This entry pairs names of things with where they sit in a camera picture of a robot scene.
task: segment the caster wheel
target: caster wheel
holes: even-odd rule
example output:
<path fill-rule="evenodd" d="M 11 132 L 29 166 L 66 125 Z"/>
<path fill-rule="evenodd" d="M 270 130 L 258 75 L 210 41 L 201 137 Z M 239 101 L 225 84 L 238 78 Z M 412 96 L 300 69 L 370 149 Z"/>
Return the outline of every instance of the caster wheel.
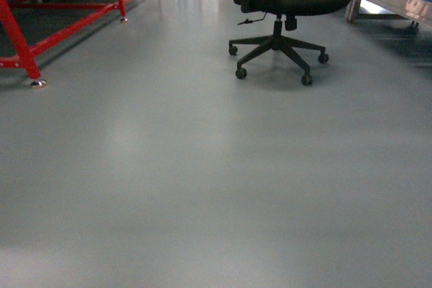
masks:
<path fill-rule="evenodd" d="M 236 55 L 237 51 L 238 51 L 238 49 L 237 49 L 237 47 L 235 45 L 233 45 L 232 47 L 230 47 L 228 49 L 228 52 L 230 53 L 230 55 Z"/>
<path fill-rule="evenodd" d="M 313 83 L 313 79 L 310 75 L 305 74 L 302 76 L 302 84 L 303 86 L 310 86 Z"/>
<path fill-rule="evenodd" d="M 329 61 L 330 57 L 328 54 L 325 53 L 321 53 L 318 57 L 318 62 L 319 63 L 327 63 Z"/>
<path fill-rule="evenodd" d="M 239 67 L 236 71 L 236 77 L 238 79 L 244 79 L 248 75 L 248 72 L 243 67 Z"/>

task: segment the gray floor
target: gray floor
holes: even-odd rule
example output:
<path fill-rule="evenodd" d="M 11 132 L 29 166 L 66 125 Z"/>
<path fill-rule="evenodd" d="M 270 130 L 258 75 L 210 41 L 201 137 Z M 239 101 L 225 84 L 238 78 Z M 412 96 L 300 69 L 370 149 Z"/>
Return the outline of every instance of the gray floor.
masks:
<path fill-rule="evenodd" d="M 137 0 L 44 90 L 0 70 L 1 288 L 431 286 L 432 29 L 300 18 L 305 88 L 281 53 L 236 79 L 260 16 Z"/>

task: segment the red metal frame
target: red metal frame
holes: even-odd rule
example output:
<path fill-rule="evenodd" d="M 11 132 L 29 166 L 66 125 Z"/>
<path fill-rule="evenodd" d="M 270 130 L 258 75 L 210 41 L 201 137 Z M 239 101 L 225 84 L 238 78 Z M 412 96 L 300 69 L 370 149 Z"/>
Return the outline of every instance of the red metal frame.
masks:
<path fill-rule="evenodd" d="M 0 57 L 0 68 L 24 68 L 30 79 L 40 79 L 41 73 L 34 61 L 37 55 L 55 46 L 67 37 L 81 30 L 83 27 L 98 20 L 114 9 L 120 10 L 123 18 L 126 16 L 125 4 L 131 0 L 117 0 L 115 3 L 29 3 L 33 0 L 14 0 L 8 3 L 0 0 L 0 22 L 16 50 L 13 57 Z M 43 9 L 95 9 L 93 13 L 69 25 L 67 28 L 47 37 L 39 43 L 29 47 L 11 8 L 43 8 Z"/>

